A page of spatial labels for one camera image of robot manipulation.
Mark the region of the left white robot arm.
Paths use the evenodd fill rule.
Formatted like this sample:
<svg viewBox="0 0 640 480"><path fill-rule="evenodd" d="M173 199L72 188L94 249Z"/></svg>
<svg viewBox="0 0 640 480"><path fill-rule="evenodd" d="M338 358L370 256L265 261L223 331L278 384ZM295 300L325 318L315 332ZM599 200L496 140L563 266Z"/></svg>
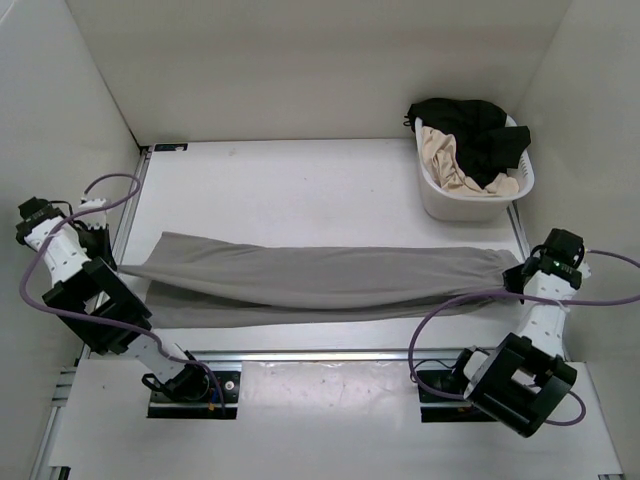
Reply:
<svg viewBox="0 0 640 480"><path fill-rule="evenodd" d="M33 197L19 206L16 240L44 253L51 289L42 299L92 351L135 359L149 370L142 382L173 402L220 398L210 370L180 348L159 346L151 312L117 275L105 199L84 198L64 213L56 201Z"/></svg>

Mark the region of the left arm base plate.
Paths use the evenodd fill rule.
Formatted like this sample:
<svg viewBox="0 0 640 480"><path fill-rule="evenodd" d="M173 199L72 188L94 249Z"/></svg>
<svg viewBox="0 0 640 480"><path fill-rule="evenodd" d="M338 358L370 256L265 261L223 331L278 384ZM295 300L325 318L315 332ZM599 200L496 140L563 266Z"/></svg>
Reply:
<svg viewBox="0 0 640 480"><path fill-rule="evenodd" d="M235 420L241 387L238 370L213 371L222 393L215 383L195 365L187 365L174 379L161 383L153 373L141 382L150 390L147 417L180 420Z"/></svg>

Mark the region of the aluminium table frame rail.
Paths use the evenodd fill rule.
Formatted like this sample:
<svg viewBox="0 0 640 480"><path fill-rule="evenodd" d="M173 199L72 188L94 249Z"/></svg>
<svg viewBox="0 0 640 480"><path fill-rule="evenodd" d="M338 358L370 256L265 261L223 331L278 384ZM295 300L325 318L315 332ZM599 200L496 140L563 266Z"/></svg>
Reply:
<svg viewBox="0 0 640 480"><path fill-rule="evenodd" d="M148 153L116 249L146 260L165 231L259 245L528 250L514 210L483 224L423 210L407 140L194 143ZM52 479L618 479L585 366L586 419L524 439L496 423L425 424L406 349L416 320L170 330L242 371L234 420L146 415L143 366L83 355L57 411Z"/></svg>

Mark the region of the black garment in basket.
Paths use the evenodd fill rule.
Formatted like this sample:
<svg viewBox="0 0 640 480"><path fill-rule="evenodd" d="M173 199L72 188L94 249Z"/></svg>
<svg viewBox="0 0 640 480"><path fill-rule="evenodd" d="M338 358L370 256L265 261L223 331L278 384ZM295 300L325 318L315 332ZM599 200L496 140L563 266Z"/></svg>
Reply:
<svg viewBox="0 0 640 480"><path fill-rule="evenodd" d="M416 119L455 137L458 165L481 187L516 169L531 143L528 127L508 126L506 112L484 100L427 99L410 106L404 124L413 128Z"/></svg>

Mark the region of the white laundry basket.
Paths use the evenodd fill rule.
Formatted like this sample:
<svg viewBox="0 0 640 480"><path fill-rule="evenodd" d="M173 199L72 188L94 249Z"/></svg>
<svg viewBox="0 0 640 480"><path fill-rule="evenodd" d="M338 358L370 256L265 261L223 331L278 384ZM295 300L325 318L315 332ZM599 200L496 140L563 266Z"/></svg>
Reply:
<svg viewBox="0 0 640 480"><path fill-rule="evenodd" d="M535 175L527 150L520 156L518 167L508 169L505 179L513 180L518 188L510 195L464 195L443 190L426 167L423 155L423 122L415 120L415 138L418 148L418 184L425 211L442 221L484 222L498 217L508 206L528 195L533 189Z"/></svg>

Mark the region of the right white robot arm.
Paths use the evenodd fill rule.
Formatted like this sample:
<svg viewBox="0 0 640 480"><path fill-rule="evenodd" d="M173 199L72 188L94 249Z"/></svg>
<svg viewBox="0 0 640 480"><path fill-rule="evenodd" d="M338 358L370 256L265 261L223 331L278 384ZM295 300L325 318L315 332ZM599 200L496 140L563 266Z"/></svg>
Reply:
<svg viewBox="0 0 640 480"><path fill-rule="evenodd" d="M553 260L539 268L524 293L551 302L527 307L518 329L493 352L465 349L449 375L452 393L524 438L536 433L576 382L564 350L566 302L590 276L587 264L573 268Z"/></svg>

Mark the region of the grey trousers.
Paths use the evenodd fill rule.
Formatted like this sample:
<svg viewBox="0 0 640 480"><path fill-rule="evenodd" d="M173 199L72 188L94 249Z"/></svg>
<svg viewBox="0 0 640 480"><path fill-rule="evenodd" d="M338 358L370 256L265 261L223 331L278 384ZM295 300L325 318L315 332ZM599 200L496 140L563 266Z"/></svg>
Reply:
<svg viewBox="0 0 640 480"><path fill-rule="evenodd" d="M264 247L165 232L144 279L158 328L236 328L424 315L456 296L498 290L517 266L473 247Z"/></svg>

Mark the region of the beige garment in basket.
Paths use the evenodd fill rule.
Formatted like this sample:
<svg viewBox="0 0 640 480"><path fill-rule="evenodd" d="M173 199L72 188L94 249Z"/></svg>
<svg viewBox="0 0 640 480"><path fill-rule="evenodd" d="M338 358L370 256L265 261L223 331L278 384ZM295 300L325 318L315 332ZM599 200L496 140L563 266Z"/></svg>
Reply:
<svg viewBox="0 0 640 480"><path fill-rule="evenodd" d="M487 186L480 187L458 165L453 135L427 126L423 126L420 132L422 162L441 190L468 197L504 197L519 192L517 180L505 173L498 173Z"/></svg>

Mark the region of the dark label sticker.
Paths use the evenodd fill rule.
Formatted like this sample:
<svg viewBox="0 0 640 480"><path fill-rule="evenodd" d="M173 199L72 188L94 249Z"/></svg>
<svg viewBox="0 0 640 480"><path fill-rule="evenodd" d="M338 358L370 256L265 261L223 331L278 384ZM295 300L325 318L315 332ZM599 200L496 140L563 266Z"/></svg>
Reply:
<svg viewBox="0 0 640 480"><path fill-rule="evenodd" d="M155 144L153 147L154 152L180 152L188 149L187 143L162 143Z"/></svg>

